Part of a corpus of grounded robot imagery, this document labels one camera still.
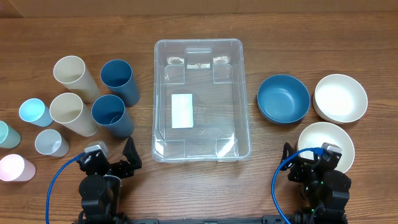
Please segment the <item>tall blue cup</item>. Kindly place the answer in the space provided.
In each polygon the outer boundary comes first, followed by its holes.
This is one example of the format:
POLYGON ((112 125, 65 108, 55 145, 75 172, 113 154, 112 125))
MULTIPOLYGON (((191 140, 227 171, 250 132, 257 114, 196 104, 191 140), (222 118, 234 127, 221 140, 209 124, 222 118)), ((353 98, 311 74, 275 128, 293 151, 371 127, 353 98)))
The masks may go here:
POLYGON ((108 61, 101 69, 100 77, 110 91, 123 100, 126 107, 139 102, 140 93, 133 70, 126 61, 119 59, 108 61))
POLYGON ((99 97, 91 108, 94 120, 117 138, 128 138, 134 132, 134 123, 126 106, 116 95, 99 97))

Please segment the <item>dark blue bowl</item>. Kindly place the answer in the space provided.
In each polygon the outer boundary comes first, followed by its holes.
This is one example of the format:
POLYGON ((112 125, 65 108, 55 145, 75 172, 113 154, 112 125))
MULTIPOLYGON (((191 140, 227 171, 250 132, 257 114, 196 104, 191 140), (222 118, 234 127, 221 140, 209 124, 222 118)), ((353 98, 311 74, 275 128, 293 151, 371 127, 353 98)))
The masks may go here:
POLYGON ((290 75, 273 75, 257 91, 257 107, 266 120, 275 124, 300 122, 311 105, 308 88, 290 75))

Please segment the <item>small grey cup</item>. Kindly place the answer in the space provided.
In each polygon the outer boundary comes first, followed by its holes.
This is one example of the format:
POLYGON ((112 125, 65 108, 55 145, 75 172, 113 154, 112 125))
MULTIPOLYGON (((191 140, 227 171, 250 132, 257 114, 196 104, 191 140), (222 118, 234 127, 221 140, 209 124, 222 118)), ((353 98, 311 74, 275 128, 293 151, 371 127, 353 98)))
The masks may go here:
POLYGON ((34 145, 40 154, 53 157, 63 157, 70 149, 66 139, 54 129, 46 129, 39 133, 34 145))

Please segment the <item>tall cream cup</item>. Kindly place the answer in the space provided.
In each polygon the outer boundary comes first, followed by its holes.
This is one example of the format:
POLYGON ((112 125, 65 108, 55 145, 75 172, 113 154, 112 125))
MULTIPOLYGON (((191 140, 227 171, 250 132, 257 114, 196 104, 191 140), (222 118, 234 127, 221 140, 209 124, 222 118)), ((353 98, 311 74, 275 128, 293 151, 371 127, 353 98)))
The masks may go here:
POLYGON ((54 65, 53 76, 85 103, 94 102, 100 97, 100 89, 80 57, 68 55, 61 58, 54 65))
POLYGON ((90 110, 74 93, 55 97, 50 104, 50 115, 57 123, 84 137, 93 136, 98 130, 90 110))

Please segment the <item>small light blue cup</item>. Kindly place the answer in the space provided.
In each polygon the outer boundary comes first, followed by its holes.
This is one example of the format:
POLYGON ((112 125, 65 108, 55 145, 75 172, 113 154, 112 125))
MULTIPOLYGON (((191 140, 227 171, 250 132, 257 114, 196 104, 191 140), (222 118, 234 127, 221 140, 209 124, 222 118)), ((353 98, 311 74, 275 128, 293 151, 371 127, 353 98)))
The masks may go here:
POLYGON ((19 108, 19 117, 25 122, 40 127, 50 126, 53 122, 49 108, 38 98, 23 102, 19 108))

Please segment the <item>small pink cup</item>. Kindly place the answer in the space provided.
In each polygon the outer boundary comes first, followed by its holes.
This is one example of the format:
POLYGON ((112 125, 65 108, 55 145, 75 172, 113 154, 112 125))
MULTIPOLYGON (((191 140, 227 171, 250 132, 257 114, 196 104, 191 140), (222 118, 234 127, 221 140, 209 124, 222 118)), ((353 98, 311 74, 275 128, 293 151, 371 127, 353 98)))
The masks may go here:
POLYGON ((1 159, 1 180, 5 182, 25 182, 32 179, 36 168, 33 163, 18 154, 10 154, 1 159))

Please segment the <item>small mint green cup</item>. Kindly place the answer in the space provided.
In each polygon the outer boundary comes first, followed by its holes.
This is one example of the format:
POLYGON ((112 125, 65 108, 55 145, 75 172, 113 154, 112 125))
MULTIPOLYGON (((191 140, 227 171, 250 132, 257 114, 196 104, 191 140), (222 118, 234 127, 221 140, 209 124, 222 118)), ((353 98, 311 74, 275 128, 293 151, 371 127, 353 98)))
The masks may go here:
POLYGON ((12 149, 18 146, 19 143, 21 142, 20 134, 4 121, 0 121, 0 124, 1 124, 0 147, 6 149, 12 149))

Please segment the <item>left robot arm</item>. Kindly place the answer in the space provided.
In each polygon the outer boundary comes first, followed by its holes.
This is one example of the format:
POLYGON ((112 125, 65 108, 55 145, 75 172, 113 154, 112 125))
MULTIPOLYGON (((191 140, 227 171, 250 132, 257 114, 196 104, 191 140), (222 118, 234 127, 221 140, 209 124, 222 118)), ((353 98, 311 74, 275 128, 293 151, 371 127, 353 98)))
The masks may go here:
POLYGON ((126 160, 108 161, 109 149, 103 141, 86 146, 77 159, 80 169, 86 173, 78 191, 83 211, 78 223, 130 223, 130 219, 118 212, 122 180, 134 175, 142 167, 133 138, 129 137, 123 149, 126 160))

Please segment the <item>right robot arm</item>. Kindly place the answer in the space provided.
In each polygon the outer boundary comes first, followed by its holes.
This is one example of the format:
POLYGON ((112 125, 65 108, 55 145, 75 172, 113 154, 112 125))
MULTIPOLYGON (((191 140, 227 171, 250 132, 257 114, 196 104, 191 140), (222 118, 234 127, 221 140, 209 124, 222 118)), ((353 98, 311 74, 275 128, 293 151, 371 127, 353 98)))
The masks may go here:
POLYGON ((288 179, 302 184, 301 197, 308 207, 290 218, 276 208, 284 223, 347 223, 345 206, 349 200, 351 179, 336 170, 342 157, 342 149, 330 143, 294 151, 289 143, 284 144, 279 171, 289 170, 288 179))

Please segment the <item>white label in bin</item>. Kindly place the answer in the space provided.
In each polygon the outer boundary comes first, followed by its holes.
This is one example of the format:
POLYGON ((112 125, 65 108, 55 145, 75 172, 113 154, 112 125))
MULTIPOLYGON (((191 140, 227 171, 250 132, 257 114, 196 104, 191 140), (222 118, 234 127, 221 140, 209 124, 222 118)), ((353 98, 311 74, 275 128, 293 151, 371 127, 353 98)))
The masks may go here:
POLYGON ((192 94, 172 95, 172 128, 193 127, 193 96, 192 94))

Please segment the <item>clear plastic storage bin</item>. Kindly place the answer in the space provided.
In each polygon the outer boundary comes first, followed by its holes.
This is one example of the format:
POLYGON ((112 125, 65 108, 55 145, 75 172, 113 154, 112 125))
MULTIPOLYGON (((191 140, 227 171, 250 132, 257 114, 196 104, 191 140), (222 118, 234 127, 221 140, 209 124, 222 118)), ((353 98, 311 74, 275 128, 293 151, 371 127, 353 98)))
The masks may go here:
POLYGON ((238 161, 251 155, 243 44, 164 39, 154 46, 152 157, 238 161), (192 94, 193 127, 172 128, 172 95, 192 94))

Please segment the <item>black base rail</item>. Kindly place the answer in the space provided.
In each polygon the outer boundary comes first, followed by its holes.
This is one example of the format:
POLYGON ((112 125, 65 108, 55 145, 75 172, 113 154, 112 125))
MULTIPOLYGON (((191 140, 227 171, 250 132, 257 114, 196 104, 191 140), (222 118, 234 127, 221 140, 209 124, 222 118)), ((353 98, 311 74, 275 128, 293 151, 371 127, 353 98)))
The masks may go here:
POLYGON ((130 224, 281 224, 285 220, 278 215, 264 215, 262 217, 251 218, 221 218, 221 219, 183 219, 183 220, 158 220, 152 219, 132 219, 130 224))

